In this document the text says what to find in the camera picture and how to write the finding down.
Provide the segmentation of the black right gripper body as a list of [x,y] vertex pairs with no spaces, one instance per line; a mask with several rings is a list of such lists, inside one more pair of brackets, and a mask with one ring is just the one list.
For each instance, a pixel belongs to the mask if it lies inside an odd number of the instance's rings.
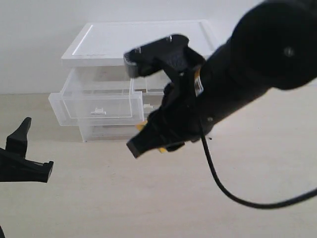
[[200,140],[199,103],[207,94],[213,72],[206,67],[190,68],[177,81],[165,86],[160,107],[147,119],[162,118],[184,142]]

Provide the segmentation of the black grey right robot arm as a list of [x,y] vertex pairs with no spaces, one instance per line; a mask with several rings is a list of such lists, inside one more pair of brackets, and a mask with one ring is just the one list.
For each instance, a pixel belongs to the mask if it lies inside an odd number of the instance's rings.
[[124,54],[131,78],[164,71],[169,82],[160,106],[127,147],[135,158],[196,142],[269,89],[292,90],[317,76],[317,3],[265,0],[238,21],[209,58],[173,34]]

